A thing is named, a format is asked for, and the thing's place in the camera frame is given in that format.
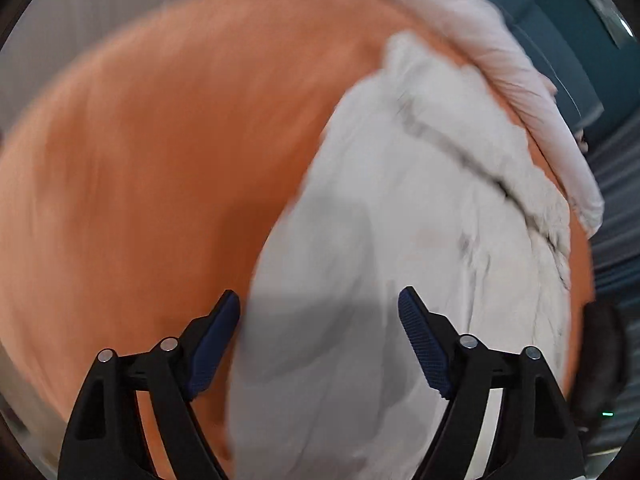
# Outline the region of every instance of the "orange fabric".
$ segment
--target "orange fabric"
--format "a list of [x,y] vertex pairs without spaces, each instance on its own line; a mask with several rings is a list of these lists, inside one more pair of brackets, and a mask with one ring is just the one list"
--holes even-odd
[[[529,153],[534,164],[542,168],[549,180],[556,184],[559,189],[562,189],[548,162],[540,152],[536,141],[531,136],[529,136]],[[571,229],[571,253],[569,254],[569,268],[571,269],[571,330],[566,370],[561,382],[562,391],[565,395],[574,385],[575,373],[578,370],[578,359],[582,345],[582,309],[587,303],[595,299],[596,294],[591,246],[584,229],[578,221],[578,217],[573,211],[571,211],[569,229]]]
[[[408,28],[465,62],[388,0],[189,0],[44,92],[0,159],[0,340],[63,417],[101,348],[146,351],[225,288],[246,297],[335,105]],[[577,290],[591,275],[575,254]],[[228,364],[194,404],[227,469]],[[148,402],[142,412],[168,478]]]

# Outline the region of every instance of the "pink fabric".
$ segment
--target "pink fabric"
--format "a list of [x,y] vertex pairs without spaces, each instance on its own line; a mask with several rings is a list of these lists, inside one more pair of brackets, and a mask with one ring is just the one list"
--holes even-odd
[[560,179],[587,236],[602,224],[604,200],[549,90],[500,12],[486,0],[398,0],[460,48],[517,111]]
[[558,89],[556,88],[556,85],[554,85],[551,82],[551,79],[549,79],[543,73],[539,72],[538,75],[540,76],[540,79],[542,79],[542,84],[545,86],[546,90],[549,92],[549,95],[551,95],[551,97],[553,97],[554,101],[555,101],[556,100],[556,94],[558,93]]

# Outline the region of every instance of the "bolt head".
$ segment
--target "bolt head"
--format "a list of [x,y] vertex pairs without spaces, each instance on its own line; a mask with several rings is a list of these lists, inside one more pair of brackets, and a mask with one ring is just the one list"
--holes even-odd
[[476,339],[472,335],[466,334],[460,338],[460,344],[465,348],[475,348],[476,346],[478,346],[478,339]]
[[163,339],[160,343],[160,348],[165,352],[170,352],[171,350],[175,350],[178,346],[178,340],[175,337],[168,337]]
[[540,350],[538,350],[535,346],[527,346],[524,353],[527,355],[529,359],[537,360],[542,357]]
[[109,361],[112,357],[113,357],[113,350],[109,348],[105,348],[104,350],[101,350],[100,353],[98,354],[98,361],[100,361],[101,363],[105,363]]

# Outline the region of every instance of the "white fabric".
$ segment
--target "white fabric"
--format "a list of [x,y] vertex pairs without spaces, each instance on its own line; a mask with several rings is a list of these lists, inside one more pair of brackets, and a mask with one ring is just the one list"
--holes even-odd
[[412,477],[446,402],[398,320],[407,285],[490,348],[538,346],[559,376],[568,218],[478,70],[393,37],[383,68],[341,99],[260,255],[230,384],[236,478]]
[[465,52],[517,111],[591,237],[604,200],[540,74],[486,0],[398,0]]

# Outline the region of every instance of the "blue grip pad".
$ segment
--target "blue grip pad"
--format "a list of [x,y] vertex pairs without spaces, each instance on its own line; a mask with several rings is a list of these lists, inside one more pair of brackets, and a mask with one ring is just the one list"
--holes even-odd
[[450,400],[452,384],[447,354],[429,328],[427,312],[406,288],[398,296],[398,314],[429,386]]
[[240,301],[230,294],[191,356],[191,376],[186,388],[191,399],[206,390],[218,369],[240,319]]

